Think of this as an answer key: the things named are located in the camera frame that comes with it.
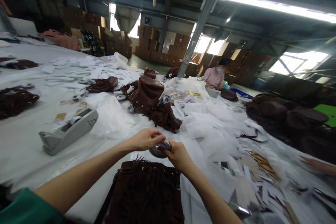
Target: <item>person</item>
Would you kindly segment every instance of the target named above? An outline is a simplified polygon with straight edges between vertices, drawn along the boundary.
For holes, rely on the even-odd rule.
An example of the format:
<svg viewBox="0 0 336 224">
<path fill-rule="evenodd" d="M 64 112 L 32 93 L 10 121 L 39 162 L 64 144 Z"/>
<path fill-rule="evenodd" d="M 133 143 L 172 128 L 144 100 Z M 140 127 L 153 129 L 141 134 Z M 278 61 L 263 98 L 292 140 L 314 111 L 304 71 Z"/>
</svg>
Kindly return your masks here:
<svg viewBox="0 0 336 224">
<path fill-rule="evenodd" d="M 206 83 L 205 86 L 221 90 L 223 88 L 225 72 L 228 70 L 230 65 L 231 59 L 223 58 L 218 62 L 216 67 L 207 69 L 202 79 L 202 81 Z"/>
<path fill-rule="evenodd" d="M 0 223 L 61 223 L 63 215 L 116 162 L 133 151 L 145 151 L 165 139 L 166 137 L 158 129 L 143 129 L 102 154 L 60 174 L 33 192 L 24 189 L 7 208 L 0 212 Z M 193 184 L 212 223 L 242 224 L 193 163 L 184 145 L 171 139 L 169 143 L 172 147 L 171 151 L 166 149 L 162 151 Z"/>
<path fill-rule="evenodd" d="M 317 170 L 320 170 L 331 177 L 336 177 L 336 166 L 331 166 L 316 159 L 310 159 L 304 156 L 300 157 L 303 159 L 300 160 L 302 163 L 305 163 L 306 165 L 309 165 Z"/>
</svg>

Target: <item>curtain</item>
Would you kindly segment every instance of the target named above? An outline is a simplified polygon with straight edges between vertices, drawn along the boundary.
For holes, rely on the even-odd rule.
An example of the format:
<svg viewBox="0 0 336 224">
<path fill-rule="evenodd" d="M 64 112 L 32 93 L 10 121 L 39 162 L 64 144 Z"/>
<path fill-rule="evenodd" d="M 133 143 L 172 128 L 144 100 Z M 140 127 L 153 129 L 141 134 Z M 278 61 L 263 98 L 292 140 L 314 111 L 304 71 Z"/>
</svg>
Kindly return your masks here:
<svg viewBox="0 0 336 224">
<path fill-rule="evenodd" d="M 135 23 L 139 19 L 140 12 L 134 8 L 125 6 L 116 6 L 114 16 L 117 20 L 119 29 L 127 33 L 130 33 Z"/>
</svg>

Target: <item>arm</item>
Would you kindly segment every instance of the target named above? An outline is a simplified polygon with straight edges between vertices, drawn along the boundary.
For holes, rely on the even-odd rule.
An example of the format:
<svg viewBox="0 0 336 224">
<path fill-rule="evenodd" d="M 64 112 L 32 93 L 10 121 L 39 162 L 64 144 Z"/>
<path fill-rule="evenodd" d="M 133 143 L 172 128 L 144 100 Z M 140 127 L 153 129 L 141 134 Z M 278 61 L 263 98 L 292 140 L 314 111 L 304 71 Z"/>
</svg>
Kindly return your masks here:
<svg viewBox="0 0 336 224">
<path fill-rule="evenodd" d="M 209 71 L 209 69 L 207 69 L 207 70 L 205 71 L 205 73 L 204 73 L 204 75 L 203 75 L 203 79 L 202 79 L 202 81 L 205 82 L 205 86 L 206 86 L 206 87 L 209 87 L 209 86 L 210 86 L 210 84 L 208 83 L 208 78 L 209 78 L 209 76 L 210 76 L 210 71 Z"/>
<path fill-rule="evenodd" d="M 336 167 L 335 166 L 331 166 L 329 164 L 317 161 L 315 159 L 309 159 L 307 157 L 304 156 L 300 156 L 301 158 L 303 158 L 303 160 L 301 160 L 302 163 L 305 163 L 306 165 L 312 166 L 317 170 L 320 170 L 326 174 L 328 174 L 331 177 L 336 177 Z"/>
<path fill-rule="evenodd" d="M 106 152 L 50 180 L 34 193 L 64 214 L 121 158 L 133 151 L 152 148 L 165 139 L 158 129 L 143 129 Z"/>
<path fill-rule="evenodd" d="M 171 139 L 169 140 L 169 143 L 172 146 L 171 151 L 164 149 L 160 150 L 168 156 L 172 164 L 179 169 L 195 187 L 208 211 L 212 223 L 242 224 L 241 220 L 229 208 L 225 201 L 211 186 L 204 174 L 194 164 L 183 143 L 174 142 Z"/>
</svg>

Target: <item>fluorescent light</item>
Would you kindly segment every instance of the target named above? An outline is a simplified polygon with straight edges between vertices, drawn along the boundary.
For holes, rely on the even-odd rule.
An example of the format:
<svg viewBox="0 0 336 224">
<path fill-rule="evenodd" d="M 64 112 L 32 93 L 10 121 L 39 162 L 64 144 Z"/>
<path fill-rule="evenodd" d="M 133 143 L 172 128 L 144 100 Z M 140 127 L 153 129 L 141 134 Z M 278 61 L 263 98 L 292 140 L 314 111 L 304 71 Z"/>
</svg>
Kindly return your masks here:
<svg viewBox="0 0 336 224">
<path fill-rule="evenodd" d="M 278 2 L 272 2 L 268 0 L 228 0 L 238 2 L 242 4 L 257 6 L 260 8 L 276 10 L 279 12 L 285 12 L 293 15 L 303 16 L 307 18 L 317 19 L 330 23 L 336 23 L 336 15 L 332 13 L 321 12 L 317 10 L 306 9 L 297 6 L 286 5 Z"/>
</svg>

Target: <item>paper label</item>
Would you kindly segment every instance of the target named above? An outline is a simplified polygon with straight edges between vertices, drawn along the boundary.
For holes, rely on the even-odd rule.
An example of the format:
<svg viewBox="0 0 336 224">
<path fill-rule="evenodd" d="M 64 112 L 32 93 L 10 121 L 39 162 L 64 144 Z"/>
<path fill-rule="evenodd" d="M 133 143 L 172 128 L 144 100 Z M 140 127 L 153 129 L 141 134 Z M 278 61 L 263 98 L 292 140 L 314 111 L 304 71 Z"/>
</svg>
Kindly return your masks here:
<svg viewBox="0 0 336 224">
<path fill-rule="evenodd" d="M 195 97 L 201 97 L 202 96 L 200 93 L 194 93 L 193 91 L 189 91 L 189 95 L 195 96 Z"/>
</svg>

